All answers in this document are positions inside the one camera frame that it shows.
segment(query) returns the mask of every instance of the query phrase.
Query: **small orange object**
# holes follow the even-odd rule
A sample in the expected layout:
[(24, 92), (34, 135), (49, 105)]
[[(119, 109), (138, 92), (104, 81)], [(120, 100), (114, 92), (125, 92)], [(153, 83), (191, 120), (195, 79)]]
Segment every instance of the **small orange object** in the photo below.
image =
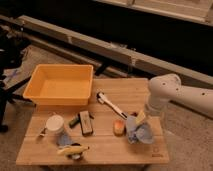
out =
[(113, 132), (116, 136), (121, 136), (124, 134), (125, 123), (122, 120), (116, 120), (113, 124)]

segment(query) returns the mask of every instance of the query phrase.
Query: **dark background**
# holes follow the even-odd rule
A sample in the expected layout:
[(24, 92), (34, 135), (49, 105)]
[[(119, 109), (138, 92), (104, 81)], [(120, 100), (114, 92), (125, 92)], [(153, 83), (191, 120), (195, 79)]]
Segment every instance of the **dark background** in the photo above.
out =
[(0, 0), (0, 7), (0, 13), (8, 16), (25, 14), (99, 39), (128, 44), (141, 53), (213, 76), (210, 26), (91, 0)]

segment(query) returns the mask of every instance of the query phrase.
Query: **white cup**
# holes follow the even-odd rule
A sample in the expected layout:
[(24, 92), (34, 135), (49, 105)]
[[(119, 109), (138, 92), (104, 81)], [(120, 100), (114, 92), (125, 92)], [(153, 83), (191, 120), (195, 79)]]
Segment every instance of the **white cup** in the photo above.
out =
[(48, 118), (46, 122), (46, 128), (48, 132), (53, 134), (59, 134), (64, 130), (64, 119), (60, 115), (53, 115)]

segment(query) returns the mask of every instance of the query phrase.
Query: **orange tray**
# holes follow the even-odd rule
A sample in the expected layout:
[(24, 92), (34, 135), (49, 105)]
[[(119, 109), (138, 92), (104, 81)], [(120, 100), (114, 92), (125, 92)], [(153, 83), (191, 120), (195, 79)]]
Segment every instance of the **orange tray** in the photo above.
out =
[(38, 105), (87, 105), (92, 78), (92, 65), (40, 64), (23, 96)]

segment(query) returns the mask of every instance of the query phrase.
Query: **wooden table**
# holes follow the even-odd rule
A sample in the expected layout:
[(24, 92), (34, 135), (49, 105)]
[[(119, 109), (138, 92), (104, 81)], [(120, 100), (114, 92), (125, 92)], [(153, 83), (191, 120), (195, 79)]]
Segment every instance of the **wooden table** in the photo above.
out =
[[(101, 105), (96, 100), (99, 91), (128, 113), (137, 112), (144, 107), (149, 95), (147, 79), (94, 79), (89, 105), (84, 107), (37, 106), (30, 121), (27, 133), (18, 154), (17, 165), (102, 165), (102, 164), (152, 164), (167, 163), (169, 156), (163, 137), (159, 117), (150, 117), (155, 142), (152, 145), (137, 143), (131, 145), (126, 136), (116, 137), (112, 126), (115, 119), (121, 119), (111, 108)], [(74, 129), (68, 127), (68, 122), (79, 111), (89, 110), (94, 116), (92, 120), (94, 134), (83, 137), (80, 125)], [(65, 130), (72, 140), (82, 145), (90, 146), (80, 161), (73, 161), (56, 154), (58, 147), (56, 137), (47, 134), (42, 140), (36, 141), (45, 122), (53, 112), (65, 119)]]

